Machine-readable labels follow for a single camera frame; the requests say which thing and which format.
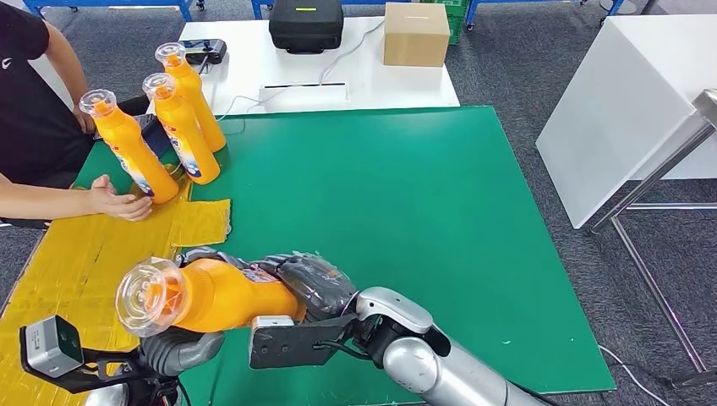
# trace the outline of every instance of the white table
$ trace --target white table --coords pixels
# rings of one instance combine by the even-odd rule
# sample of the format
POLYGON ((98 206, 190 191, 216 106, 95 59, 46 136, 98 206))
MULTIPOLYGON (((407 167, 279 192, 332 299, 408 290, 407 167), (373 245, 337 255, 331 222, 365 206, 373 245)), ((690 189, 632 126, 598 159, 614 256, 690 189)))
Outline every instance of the white table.
MULTIPOLYGON (((227 113, 235 96, 265 100, 266 85, 317 84, 321 72, 334 59, 361 41, 364 32, 383 17, 346 18, 341 46, 319 55, 292 55, 271 42, 269 22, 220 21, 187 23, 180 40, 220 38, 227 43, 224 61, 202 75, 204 93, 215 115, 227 113)), ((348 97, 335 90, 292 87, 266 104, 237 99, 231 114, 296 112, 371 108, 460 106, 446 67, 415 68, 384 66, 383 27, 368 34, 361 47, 343 58, 325 83, 344 82, 348 97)))
MULTIPOLYGON (((714 38, 717 15, 606 20, 536 142, 573 227, 701 124, 692 100, 717 88, 714 38)), ((664 178, 717 178, 717 139, 664 178)))

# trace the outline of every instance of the green table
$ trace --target green table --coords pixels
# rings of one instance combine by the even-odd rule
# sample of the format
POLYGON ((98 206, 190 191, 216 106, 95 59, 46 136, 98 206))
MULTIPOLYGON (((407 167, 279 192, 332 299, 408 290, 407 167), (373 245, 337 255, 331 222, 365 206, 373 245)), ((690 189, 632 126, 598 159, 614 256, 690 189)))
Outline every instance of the green table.
MULTIPOLYGON (((318 252, 357 287, 417 301, 521 385, 615 388, 492 108, 254 115, 222 127, 222 175, 192 195, 232 199, 233 230, 218 249, 318 252)), ((79 183, 100 173, 129 185, 103 145, 79 183)), ((212 392, 220 406, 418 400, 342 354, 323 367, 250 370, 248 340, 247 329, 229 332, 217 359, 183 374, 195 406, 212 392)))

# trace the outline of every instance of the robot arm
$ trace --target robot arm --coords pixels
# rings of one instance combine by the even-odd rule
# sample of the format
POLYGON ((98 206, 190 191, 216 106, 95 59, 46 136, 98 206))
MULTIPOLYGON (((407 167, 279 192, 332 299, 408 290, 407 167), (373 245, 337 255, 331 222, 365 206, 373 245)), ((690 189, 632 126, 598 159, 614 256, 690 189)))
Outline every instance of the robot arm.
MULTIPOLYGON (((507 381, 447 336, 431 314, 388 288, 357 292, 346 275, 316 255, 272 255, 247 262, 211 249, 180 255, 180 264, 217 258, 256 266, 279 278, 307 307, 304 322, 259 316, 252 323, 253 369, 323 365, 338 350, 373 362, 431 406, 539 406, 533 393, 507 381), (358 349, 345 345, 351 341, 358 349)), ((20 329, 23 368, 72 393, 93 393, 86 404, 139 406, 173 403, 177 376, 213 358, 221 332, 201 334, 170 327, 142 338, 128 353, 81 348, 77 330, 53 316, 20 329), (121 363, 108 376, 108 363, 121 363)))
MULTIPOLYGON (((314 255, 269 258, 271 261, 259 261, 260 266, 284 282, 287 264, 301 262, 302 272, 310 269, 314 275, 322 274, 312 267, 314 262, 328 269, 326 262, 314 255)), ((341 311, 336 309, 334 318, 297 326, 292 326, 290 320, 277 326, 276 320, 264 322, 257 318, 250 344, 252 368, 323 365, 338 348, 343 348, 354 357, 370 359, 396 384, 432 406, 543 404, 447 336, 420 305, 388 288, 368 288, 351 294, 353 286, 348 278, 335 277, 334 272, 338 270, 331 266, 332 280, 344 288, 332 286, 332 290, 342 292, 344 299, 350 295, 350 299, 342 301, 346 306, 341 311), (344 345, 348 340, 362 353, 348 349, 344 345)), ((322 297, 322 289, 313 286, 309 290, 322 297)))

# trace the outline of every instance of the green crate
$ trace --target green crate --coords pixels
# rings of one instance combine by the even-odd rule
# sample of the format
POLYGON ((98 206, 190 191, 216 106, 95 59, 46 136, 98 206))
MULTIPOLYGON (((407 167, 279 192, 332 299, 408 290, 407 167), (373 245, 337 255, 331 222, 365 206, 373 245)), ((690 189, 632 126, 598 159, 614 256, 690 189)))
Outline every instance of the green crate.
POLYGON ((456 45, 463 31, 463 17, 448 17, 448 29, 451 31, 451 38, 448 40, 449 45, 456 45))
POLYGON ((465 17, 468 10, 467 0, 421 0, 421 3, 439 3, 446 6, 446 15, 465 17))
POLYGON ((467 7, 470 4, 469 0, 421 0, 421 3, 439 3, 446 7, 467 7))

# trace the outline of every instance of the bottle cap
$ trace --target bottle cap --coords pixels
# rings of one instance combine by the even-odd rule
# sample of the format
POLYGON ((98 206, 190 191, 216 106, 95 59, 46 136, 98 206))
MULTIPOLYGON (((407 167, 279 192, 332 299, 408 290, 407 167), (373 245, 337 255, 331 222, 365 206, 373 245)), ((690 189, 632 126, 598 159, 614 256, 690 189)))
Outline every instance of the bottle cap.
POLYGON ((142 82, 142 90, 150 99, 163 100, 174 94, 177 84, 170 74, 151 74, 142 82))
POLYGON ((127 272, 115 307, 128 332, 149 337, 167 330, 186 304, 182 272, 170 260, 151 257, 127 272))
POLYGON ((184 62, 187 50, 179 42, 161 44, 155 51, 155 58, 164 66, 179 66, 184 62))
POLYGON ((88 91, 79 99, 79 109, 92 117, 105 117, 117 108, 117 98, 111 91, 88 91))

